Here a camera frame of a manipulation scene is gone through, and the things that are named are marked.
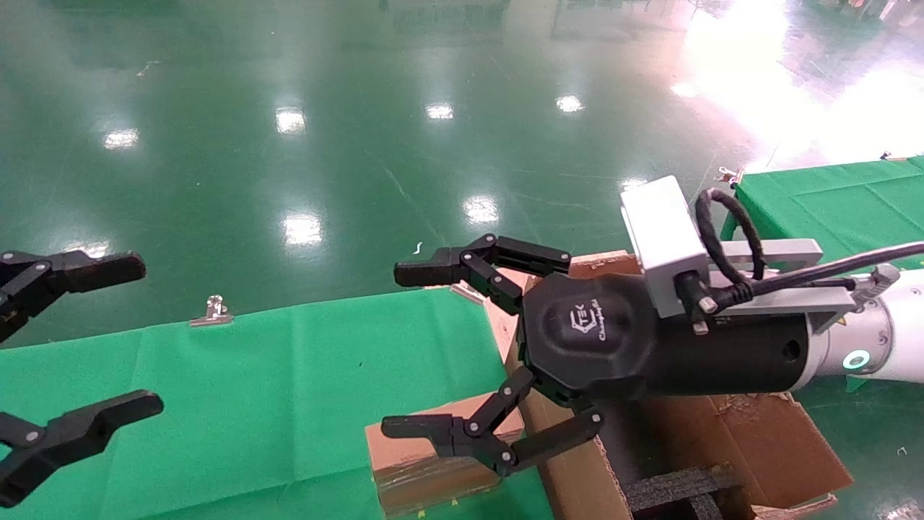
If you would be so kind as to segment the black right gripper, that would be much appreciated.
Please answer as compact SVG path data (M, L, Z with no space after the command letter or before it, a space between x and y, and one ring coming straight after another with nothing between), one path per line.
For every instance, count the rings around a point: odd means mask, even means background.
M508 315L518 315L518 368L469 417L384 417L387 438L424 438L442 458L469 457L499 477L537 467L595 438L604 417L594 407L527 435L502 441L498 427L535 387L560 405L580 399L647 399L794 389L809 358L802 315L720 317L697 334L684 315L661 317L640 275L573 279L571 254L486 234L468 246L443 247L426 262L397 262L402 287L465 281ZM499 273L544 277L523 296Z

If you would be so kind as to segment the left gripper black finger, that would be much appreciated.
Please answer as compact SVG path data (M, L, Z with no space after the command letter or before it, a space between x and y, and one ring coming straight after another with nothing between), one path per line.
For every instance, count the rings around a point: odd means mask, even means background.
M86 251L36 256L3 251L1 342L67 293L88 293L142 280L147 266L135 251L92 258Z
M159 395L137 389L65 412L46 425L1 415L1 506L14 508L66 465L102 454L119 428L164 412Z

